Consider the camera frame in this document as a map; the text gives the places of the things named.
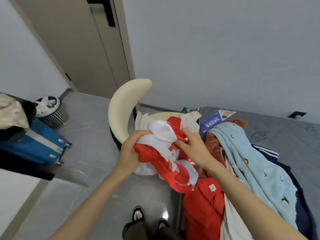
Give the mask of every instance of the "hand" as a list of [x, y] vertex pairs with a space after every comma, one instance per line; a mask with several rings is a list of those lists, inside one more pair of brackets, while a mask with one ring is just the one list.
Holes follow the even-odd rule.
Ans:
[[187, 156], [202, 168], [206, 168], [209, 162], [216, 161], [209, 153], [206, 145], [203, 143], [199, 133], [190, 132], [188, 129], [181, 129], [188, 137], [188, 144], [177, 141], [175, 144], [180, 147]]
[[115, 166], [114, 172], [128, 178], [139, 165], [139, 154], [134, 150], [134, 145], [143, 135], [152, 134], [148, 130], [136, 130], [122, 144], [120, 156]]

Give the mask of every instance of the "black and white sneaker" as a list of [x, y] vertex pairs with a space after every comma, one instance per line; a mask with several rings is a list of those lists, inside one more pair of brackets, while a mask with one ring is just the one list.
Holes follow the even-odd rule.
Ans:
[[132, 211], [132, 221], [136, 220], [144, 222], [144, 211], [141, 206], [136, 206]]
[[160, 218], [157, 222], [157, 230], [156, 232], [158, 232], [161, 228], [163, 227], [169, 227], [169, 223], [166, 219], [164, 218]]

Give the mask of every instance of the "dark pants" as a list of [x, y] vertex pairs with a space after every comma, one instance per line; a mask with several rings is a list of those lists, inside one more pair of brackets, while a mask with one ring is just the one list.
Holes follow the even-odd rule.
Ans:
[[150, 229], [146, 222], [136, 220], [125, 224], [122, 230], [123, 240], [179, 240], [177, 235], [170, 227], [162, 227], [154, 238], [151, 237]]

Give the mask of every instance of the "mattress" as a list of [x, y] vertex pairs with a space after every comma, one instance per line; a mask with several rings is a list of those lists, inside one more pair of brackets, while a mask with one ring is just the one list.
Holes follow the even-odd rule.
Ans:
[[[201, 108], [200, 119], [218, 110]], [[291, 167], [304, 190], [315, 222], [320, 226], [320, 125], [242, 112], [233, 114], [226, 121], [230, 119], [247, 120], [245, 133], [249, 141], [279, 153], [278, 161]]]

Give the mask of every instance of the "door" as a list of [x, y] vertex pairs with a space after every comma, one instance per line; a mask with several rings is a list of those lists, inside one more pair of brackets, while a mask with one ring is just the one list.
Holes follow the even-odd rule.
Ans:
[[114, 26], [87, 0], [14, 1], [79, 92], [111, 98], [130, 80], [112, 0]]

